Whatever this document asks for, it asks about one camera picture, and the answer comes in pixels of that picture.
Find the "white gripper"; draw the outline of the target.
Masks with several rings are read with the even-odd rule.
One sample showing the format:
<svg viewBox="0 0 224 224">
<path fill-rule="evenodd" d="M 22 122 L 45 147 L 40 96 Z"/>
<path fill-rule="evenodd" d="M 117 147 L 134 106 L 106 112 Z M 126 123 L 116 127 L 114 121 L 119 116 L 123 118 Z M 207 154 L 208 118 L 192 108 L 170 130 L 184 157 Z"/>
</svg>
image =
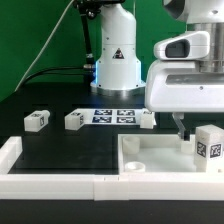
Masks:
<svg viewBox="0 0 224 224">
<path fill-rule="evenodd" d="M 183 113 L 224 112 L 224 74 L 201 73 L 195 61 L 156 60 L 147 75 L 145 106 L 152 112 L 174 112 L 184 140 Z"/>
</svg>

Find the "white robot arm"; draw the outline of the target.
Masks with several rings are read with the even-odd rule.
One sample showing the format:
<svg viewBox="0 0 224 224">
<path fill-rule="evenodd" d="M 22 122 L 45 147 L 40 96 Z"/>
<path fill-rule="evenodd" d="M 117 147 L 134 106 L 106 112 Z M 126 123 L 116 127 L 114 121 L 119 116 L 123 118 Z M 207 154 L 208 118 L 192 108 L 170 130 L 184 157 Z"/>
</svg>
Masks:
<svg viewBox="0 0 224 224">
<path fill-rule="evenodd" d="M 151 112 L 170 112 L 180 130 L 187 112 L 224 112 L 224 0 L 162 0 L 186 31 L 154 46 L 156 60 L 141 80 L 136 20 L 115 1 L 101 3 L 102 53 L 94 92 L 127 96 L 145 90 Z"/>
</svg>

